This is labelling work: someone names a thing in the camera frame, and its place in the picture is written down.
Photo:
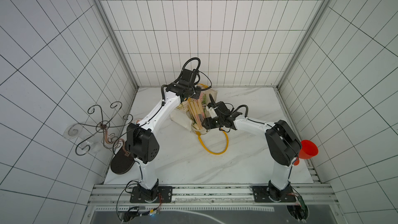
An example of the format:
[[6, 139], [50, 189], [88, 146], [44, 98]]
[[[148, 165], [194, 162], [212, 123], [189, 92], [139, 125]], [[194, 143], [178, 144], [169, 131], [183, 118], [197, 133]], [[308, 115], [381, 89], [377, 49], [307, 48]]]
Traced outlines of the red plastic goblet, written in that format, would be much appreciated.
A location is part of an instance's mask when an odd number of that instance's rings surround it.
[[301, 141], [302, 148], [298, 154], [298, 158], [293, 162], [294, 166], [300, 163], [300, 159], [308, 160], [318, 155], [319, 150], [316, 144], [309, 140]]

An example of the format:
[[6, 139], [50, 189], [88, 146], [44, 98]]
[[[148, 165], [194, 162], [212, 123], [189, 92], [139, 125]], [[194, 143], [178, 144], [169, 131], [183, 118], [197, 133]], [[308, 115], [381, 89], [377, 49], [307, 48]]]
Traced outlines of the cream tote bag yellow handles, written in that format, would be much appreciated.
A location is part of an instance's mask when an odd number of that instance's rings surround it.
[[216, 116], [215, 112], [210, 112], [207, 106], [211, 103], [210, 96], [215, 100], [217, 98], [217, 91], [209, 89], [201, 92], [199, 99], [189, 98], [187, 101], [182, 102], [178, 105], [171, 113], [171, 119], [181, 125], [183, 128], [197, 135], [197, 138], [202, 147], [213, 155], [221, 155], [225, 153], [229, 147], [229, 137], [226, 131], [222, 130], [226, 138], [226, 145], [223, 151], [213, 152], [206, 147], [202, 140], [202, 135], [207, 134], [209, 131], [204, 128], [205, 118]]

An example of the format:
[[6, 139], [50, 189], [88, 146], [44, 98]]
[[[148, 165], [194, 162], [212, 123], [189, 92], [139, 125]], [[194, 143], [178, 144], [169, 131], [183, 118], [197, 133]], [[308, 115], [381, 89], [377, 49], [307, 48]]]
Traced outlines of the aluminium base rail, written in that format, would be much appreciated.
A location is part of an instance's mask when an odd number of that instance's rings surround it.
[[99, 210], [126, 211], [138, 206], [141, 211], [160, 207], [177, 210], [259, 210], [272, 205], [335, 205], [337, 197], [329, 184], [293, 184], [293, 192], [280, 201], [272, 201], [265, 185], [166, 185], [161, 196], [144, 200], [133, 187], [124, 185], [94, 186], [88, 205]]

